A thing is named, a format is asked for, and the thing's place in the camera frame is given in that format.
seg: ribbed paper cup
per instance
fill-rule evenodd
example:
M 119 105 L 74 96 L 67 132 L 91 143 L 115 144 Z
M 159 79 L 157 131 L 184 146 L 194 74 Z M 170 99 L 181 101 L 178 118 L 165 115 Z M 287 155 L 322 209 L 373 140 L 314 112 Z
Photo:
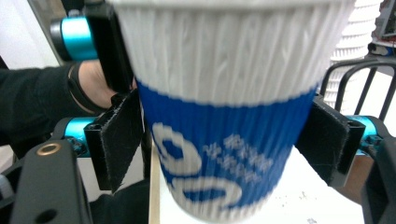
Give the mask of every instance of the ribbed paper cup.
M 114 2 L 163 174 L 181 208 L 213 222 L 260 210 L 353 3 Z

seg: white table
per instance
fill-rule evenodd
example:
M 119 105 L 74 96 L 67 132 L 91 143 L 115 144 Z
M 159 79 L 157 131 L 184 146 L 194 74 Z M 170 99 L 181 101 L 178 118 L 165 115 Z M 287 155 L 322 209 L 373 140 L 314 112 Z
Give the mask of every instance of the white table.
M 361 114 L 378 116 L 390 77 L 379 74 L 369 91 Z M 396 104 L 390 106 L 386 125 L 396 136 Z M 204 223 L 184 212 L 173 200 L 163 174 L 156 150 L 151 158 L 150 224 Z M 268 203 L 259 214 L 243 223 L 364 223 L 361 206 L 327 187 L 306 159 L 294 148 Z

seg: stack of cups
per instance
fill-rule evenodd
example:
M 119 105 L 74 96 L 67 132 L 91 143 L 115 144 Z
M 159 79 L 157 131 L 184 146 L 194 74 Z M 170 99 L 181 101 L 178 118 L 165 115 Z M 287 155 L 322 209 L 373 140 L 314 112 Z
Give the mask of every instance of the stack of cups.
M 113 4 L 177 204 L 210 222 L 260 211 L 354 1 Z
M 363 59 L 368 53 L 368 45 L 372 42 L 372 31 L 375 30 L 375 19 L 379 16 L 379 6 L 383 0 L 356 0 L 355 8 L 348 19 L 348 24 L 342 33 L 341 40 L 332 54 L 330 65 L 335 63 Z M 324 95 L 324 102 L 335 106 L 338 87 L 344 74 L 351 67 L 336 69 L 329 80 Z M 341 113 L 352 114 L 357 103 L 366 71 L 359 71 L 352 76 L 346 86 Z

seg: white wall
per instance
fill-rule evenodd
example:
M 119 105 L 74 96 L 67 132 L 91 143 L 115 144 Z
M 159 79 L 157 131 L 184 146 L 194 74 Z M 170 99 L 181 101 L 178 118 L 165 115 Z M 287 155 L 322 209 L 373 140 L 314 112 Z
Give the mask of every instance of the white wall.
M 27 0 L 0 0 L 0 55 L 9 68 L 59 65 Z

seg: person's arm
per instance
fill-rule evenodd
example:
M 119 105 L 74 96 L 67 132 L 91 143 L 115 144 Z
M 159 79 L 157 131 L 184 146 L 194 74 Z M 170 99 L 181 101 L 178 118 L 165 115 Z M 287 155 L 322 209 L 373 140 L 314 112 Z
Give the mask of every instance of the person's arm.
M 107 87 L 99 62 L 0 70 L 0 133 L 21 141 L 52 132 L 63 118 L 97 116 L 98 111 L 87 109 L 71 93 L 68 79 L 73 71 L 78 71 L 83 95 L 98 107 L 111 106 L 115 92 Z

